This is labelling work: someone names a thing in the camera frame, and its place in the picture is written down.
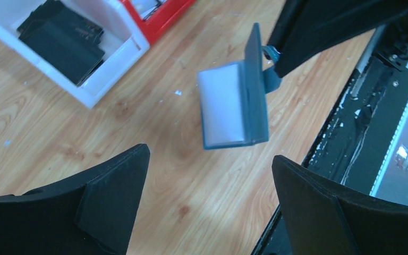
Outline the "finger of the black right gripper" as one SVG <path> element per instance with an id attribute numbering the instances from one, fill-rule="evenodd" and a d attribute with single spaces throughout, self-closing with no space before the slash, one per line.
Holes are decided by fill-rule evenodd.
<path id="1" fill-rule="evenodd" d="M 286 1 L 267 44 L 279 53 L 280 78 L 317 53 L 408 13 L 408 1 Z"/>

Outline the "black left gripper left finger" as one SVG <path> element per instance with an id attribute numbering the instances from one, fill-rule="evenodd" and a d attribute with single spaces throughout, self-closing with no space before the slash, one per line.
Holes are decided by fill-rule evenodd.
<path id="1" fill-rule="evenodd" d="M 0 196 L 0 254 L 126 254 L 150 161 L 146 144 L 22 195 Z"/>

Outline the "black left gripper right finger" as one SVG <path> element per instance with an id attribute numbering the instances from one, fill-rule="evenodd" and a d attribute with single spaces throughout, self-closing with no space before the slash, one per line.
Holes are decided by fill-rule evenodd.
<path id="1" fill-rule="evenodd" d="M 283 155 L 272 173 L 293 254 L 408 254 L 408 206 L 355 191 Z"/>

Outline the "blue card holder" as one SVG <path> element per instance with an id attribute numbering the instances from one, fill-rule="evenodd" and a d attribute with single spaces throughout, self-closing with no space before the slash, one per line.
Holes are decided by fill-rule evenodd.
<path id="1" fill-rule="evenodd" d="M 262 45 L 260 25 L 254 23 L 244 58 L 197 73 L 202 142 L 206 150 L 253 146 L 269 140 L 266 95 L 279 88 L 281 78 L 273 63 L 280 53 Z"/>

